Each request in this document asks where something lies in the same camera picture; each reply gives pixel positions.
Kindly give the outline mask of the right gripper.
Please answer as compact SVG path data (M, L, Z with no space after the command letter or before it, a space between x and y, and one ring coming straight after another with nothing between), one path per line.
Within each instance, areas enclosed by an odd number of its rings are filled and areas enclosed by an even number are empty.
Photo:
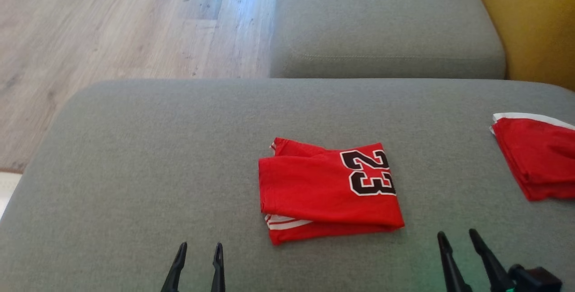
M476 229L469 229L473 247L481 257L491 292L561 292L563 283L544 267L526 269L513 265L507 272ZM464 281L453 257L453 249L443 231L437 234L447 292L473 292Z

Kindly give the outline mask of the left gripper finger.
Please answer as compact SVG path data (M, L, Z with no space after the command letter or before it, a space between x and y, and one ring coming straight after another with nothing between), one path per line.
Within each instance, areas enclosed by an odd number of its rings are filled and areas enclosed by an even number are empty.
M217 243L213 257L214 275L210 292L226 292L224 253L222 243Z
M178 252L175 255L160 292L179 292L180 275L181 270L185 267L186 254L187 242L183 242L179 245Z

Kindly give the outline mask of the red number 23 jersey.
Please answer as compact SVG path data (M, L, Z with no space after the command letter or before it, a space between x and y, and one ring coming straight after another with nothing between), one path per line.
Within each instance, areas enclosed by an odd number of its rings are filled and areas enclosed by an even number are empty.
M404 228L382 143L329 150L278 137L270 148L258 176L273 245Z

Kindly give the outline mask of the red shorts with white band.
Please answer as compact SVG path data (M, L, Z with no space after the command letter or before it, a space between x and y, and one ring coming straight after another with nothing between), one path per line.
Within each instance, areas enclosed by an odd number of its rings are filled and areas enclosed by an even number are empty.
M527 200L575 199L575 125L506 112L493 114L490 131Z

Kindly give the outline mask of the large grey sofa seat cushion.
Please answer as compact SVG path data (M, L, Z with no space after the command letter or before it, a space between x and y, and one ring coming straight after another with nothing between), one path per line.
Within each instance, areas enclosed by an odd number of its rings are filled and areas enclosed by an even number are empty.
M0 220L0 292L160 292L182 242L181 292L442 292L444 231L473 292L489 281L468 230L509 267L575 292L575 201L528 202L491 116L575 124L575 93L503 80L117 80L73 96ZM275 137L381 142L405 228L273 246L257 161Z

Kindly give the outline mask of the white floor mat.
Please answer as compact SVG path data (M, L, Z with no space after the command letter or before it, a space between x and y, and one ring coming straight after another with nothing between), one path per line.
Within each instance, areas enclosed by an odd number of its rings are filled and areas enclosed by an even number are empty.
M20 173L0 171L0 219L21 177L22 174Z

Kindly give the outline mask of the mustard yellow panel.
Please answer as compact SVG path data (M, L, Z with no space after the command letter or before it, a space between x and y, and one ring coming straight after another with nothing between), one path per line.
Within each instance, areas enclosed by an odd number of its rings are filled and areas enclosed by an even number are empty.
M575 0L482 0L506 54L509 80L575 91Z

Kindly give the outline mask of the small grey sofa cushion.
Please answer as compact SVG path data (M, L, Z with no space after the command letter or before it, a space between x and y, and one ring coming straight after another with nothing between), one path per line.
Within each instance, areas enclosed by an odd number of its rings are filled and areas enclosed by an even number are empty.
M275 78L504 79L482 0L276 0Z

